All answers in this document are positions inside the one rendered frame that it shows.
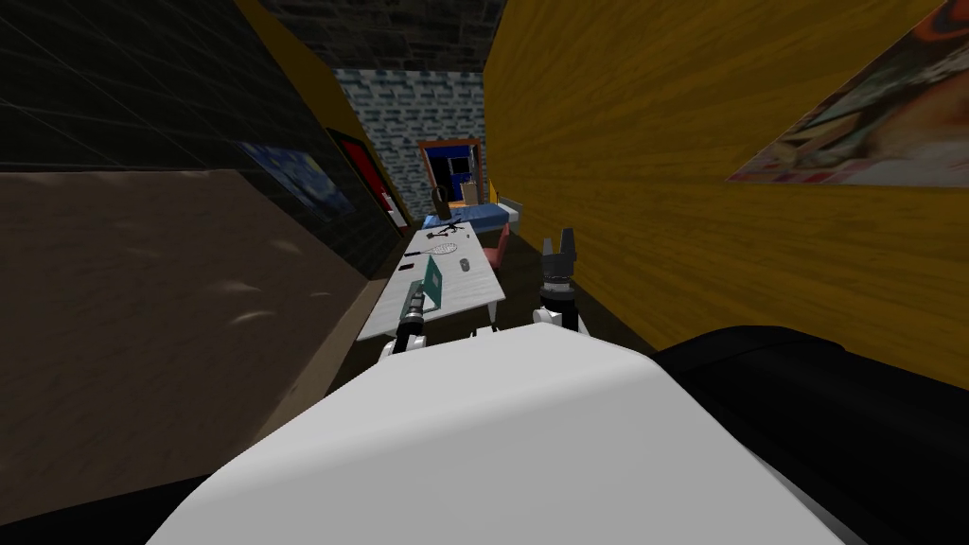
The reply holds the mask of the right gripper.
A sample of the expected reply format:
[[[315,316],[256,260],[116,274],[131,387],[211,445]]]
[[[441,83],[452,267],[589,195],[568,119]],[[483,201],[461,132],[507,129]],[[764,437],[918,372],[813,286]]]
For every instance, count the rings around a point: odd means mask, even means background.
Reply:
[[[574,263],[577,259],[573,228],[562,229],[559,252],[560,254],[555,254],[554,245],[550,238],[543,239],[541,269],[544,284],[571,284]]]

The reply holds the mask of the green book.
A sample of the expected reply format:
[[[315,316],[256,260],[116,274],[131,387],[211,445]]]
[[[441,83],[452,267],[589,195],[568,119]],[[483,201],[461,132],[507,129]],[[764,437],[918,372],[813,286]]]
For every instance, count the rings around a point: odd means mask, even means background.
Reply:
[[[427,313],[439,310],[443,302],[443,275],[433,255],[428,257],[422,290],[423,311]]]

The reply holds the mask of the white table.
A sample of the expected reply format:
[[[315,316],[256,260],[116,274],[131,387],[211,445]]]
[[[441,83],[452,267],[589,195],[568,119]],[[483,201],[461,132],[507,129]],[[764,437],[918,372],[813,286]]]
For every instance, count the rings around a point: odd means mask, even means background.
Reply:
[[[445,242],[453,242],[458,248],[453,254],[433,255],[443,274],[443,302],[439,310],[425,315],[428,321],[447,317],[475,308],[487,307],[489,316],[496,316],[497,303],[505,300],[505,293],[491,269],[477,233],[467,222],[463,229],[447,236],[437,236],[441,228],[422,229],[414,233],[406,247],[405,254],[426,250]],[[385,285],[382,294],[361,329],[357,339],[364,341],[378,336],[392,336],[404,312],[409,287],[414,281],[425,277],[430,255],[403,256]],[[463,272],[459,261],[466,258],[470,269]],[[414,263],[412,269],[398,271],[405,263]]]

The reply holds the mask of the pink chair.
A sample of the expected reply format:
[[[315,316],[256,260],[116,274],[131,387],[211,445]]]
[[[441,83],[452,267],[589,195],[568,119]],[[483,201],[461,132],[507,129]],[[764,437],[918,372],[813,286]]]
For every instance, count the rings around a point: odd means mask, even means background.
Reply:
[[[499,240],[494,247],[483,248],[485,258],[487,259],[491,269],[493,271],[498,271],[501,268],[503,257],[505,256],[505,250],[507,247],[507,240],[510,235],[510,224],[506,223],[502,228]]]

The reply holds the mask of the blue bed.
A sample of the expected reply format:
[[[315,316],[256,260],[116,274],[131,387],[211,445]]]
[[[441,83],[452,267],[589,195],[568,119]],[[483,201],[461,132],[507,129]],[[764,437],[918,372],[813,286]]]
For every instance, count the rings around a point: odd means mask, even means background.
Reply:
[[[475,206],[463,206],[450,209],[450,218],[441,220],[437,215],[428,216],[423,221],[422,229],[445,227],[450,223],[469,223],[476,233],[501,231],[509,224],[512,233],[520,231],[520,212],[522,205],[508,199],[499,202],[489,202]]]

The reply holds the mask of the orange framed doorway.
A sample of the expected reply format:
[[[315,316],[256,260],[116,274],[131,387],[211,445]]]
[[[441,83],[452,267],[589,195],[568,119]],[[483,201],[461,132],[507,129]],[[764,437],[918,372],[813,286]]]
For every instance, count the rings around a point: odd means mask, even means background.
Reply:
[[[484,148],[480,139],[421,141],[419,153],[432,188],[444,188],[448,203],[485,202]]]

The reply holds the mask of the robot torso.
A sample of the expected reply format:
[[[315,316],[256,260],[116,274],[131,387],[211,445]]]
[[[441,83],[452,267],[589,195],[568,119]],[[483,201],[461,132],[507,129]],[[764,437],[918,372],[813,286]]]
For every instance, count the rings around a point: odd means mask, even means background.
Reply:
[[[147,545],[842,545],[648,357],[534,324],[379,360]]]

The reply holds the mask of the red wall picture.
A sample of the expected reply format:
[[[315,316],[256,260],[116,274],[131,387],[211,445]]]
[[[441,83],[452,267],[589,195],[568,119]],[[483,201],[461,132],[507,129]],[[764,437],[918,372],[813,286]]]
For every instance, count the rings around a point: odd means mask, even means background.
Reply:
[[[392,195],[391,187],[369,148],[353,135],[332,128],[326,128],[326,132],[342,156],[357,172],[358,177],[367,186],[381,209],[384,210],[389,221],[401,235],[405,234],[408,231],[409,224],[400,211],[396,199]]]

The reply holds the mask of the blue starry wall painting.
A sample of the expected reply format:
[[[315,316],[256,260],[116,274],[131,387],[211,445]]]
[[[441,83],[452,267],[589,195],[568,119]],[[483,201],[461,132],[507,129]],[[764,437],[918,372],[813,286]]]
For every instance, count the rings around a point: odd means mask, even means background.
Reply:
[[[318,219],[329,222],[354,213],[355,206],[306,152],[236,142]]]

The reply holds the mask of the colourful wall painting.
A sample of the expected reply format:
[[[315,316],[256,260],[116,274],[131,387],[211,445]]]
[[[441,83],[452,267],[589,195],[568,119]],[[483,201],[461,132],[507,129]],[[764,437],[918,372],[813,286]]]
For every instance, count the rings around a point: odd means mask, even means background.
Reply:
[[[969,0],[944,0],[729,179],[969,188]]]

